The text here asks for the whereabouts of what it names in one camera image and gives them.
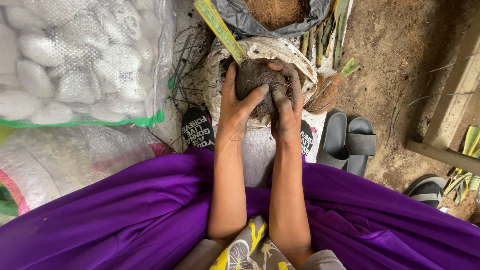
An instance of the gray slide sandal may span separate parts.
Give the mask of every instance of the gray slide sandal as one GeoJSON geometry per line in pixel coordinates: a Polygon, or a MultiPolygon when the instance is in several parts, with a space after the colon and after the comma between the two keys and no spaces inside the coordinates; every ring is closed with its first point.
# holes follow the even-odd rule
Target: gray slide sandal
{"type": "Polygon", "coordinates": [[[427,174],[415,180],[403,193],[408,197],[437,208],[444,197],[447,181],[437,175],[427,174]]]}
{"type": "Polygon", "coordinates": [[[346,146],[350,152],[347,171],[365,177],[368,158],[375,156],[375,139],[372,123],[363,117],[355,117],[348,122],[346,146]]]}
{"type": "Polygon", "coordinates": [[[320,140],[317,163],[342,169],[350,156],[345,147],[347,116],[339,110],[327,114],[320,140]]]}

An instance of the woven plastic sack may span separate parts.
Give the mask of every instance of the woven plastic sack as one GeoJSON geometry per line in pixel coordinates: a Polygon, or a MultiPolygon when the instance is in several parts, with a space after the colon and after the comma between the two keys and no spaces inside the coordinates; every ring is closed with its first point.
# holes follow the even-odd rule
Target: woven plastic sack
{"type": "MultiPolygon", "coordinates": [[[[271,37],[251,37],[238,41],[238,44],[251,59],[279,58],[292,64],[299,73],[304,103],[313,95],[312,89],[317,88],[317,73],[295,46],[282,39],[271,37]]],[[[217,123],[220,120],[221,91],[225,80],[225,68],[228,68],[228,65],[224,65],[222,61],[229,57],[231,55],[225,46],[215,46],[207,56],[202,72],[205,103],[213,120],[217,123]]],[[[267,115],[260,118],[249,118],[247,125],[248,130],[258,130],[269,127],[270,123],[270,115],[267,115]]]]}
{"type": "Polygon", "coordinates": [[[0,125],[163,121],[173,1],[0,1],[0,125]]]}
{"type": "Polygon", "coordinates": [[[153,157],[144,140],[107,126],[17,129],[0,145],[0,181],[22,215],[153,157]]]}

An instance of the black plastic bag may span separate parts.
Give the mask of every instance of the black plastic bag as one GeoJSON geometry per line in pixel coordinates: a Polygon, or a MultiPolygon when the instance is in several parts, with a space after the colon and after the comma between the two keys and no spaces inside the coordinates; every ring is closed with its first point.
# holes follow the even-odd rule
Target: black plastic bag
{"type": "Polygon", "coordinates": [[[258,23],[243,0],[211,0],[222,19],[242,35],[292,38],[310,31],[323,21],[330,0],[308,0],[305,21],[268,31],[258,23]]]}

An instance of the foot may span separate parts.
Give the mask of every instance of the foot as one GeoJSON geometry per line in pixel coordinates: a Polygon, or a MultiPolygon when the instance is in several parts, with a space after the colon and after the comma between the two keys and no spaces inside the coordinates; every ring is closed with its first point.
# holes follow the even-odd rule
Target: foot
{"type": "Polygon", "coordinates": [[[444,197],[445,179],[427,174],[415,180],[404,192],[410,198],[437,208],[444,197]]]}
{"type": "Polygon", "coordinates": [[[215,152],[215,135],[205,112],[189,108],[181,120],[181,131],[189,147],[201,147],[215,152]]]}
{"type": "Polygon", "coordinates": [[[307,121],[302,120],[300,126],[301,153],[308,156],[313,147],[313,133],[307,121]]]}

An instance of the wooden beam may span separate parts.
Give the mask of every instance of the wooden beam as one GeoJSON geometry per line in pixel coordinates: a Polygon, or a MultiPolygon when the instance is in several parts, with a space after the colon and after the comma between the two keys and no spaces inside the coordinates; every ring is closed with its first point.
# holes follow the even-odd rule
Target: wooden beam
{"type": "Polygon", "coordinates": [[[471,94],[480,79],[480,10],[477,12],[470,29],[465,33],[457,63],[445,84],[442,97],[438,102],[430,125],[423,137],[423,143],[439,149],[447,149],[452,142],[463,114],[467,110],[471,94]]]}
{"type": "Polygon", "coordinates": [[[480,159],[476,159],[458,152],[455,152],[451,149],[440,150],[433,146],[417,143],[414,141],[409,141],[407,143],[406,149],[419,153],[428,158],[443,162],[445,164],[451,165],[455,168],[460,168],[466,172],[471,172],[472,174],[480,175],[480,159]]]}

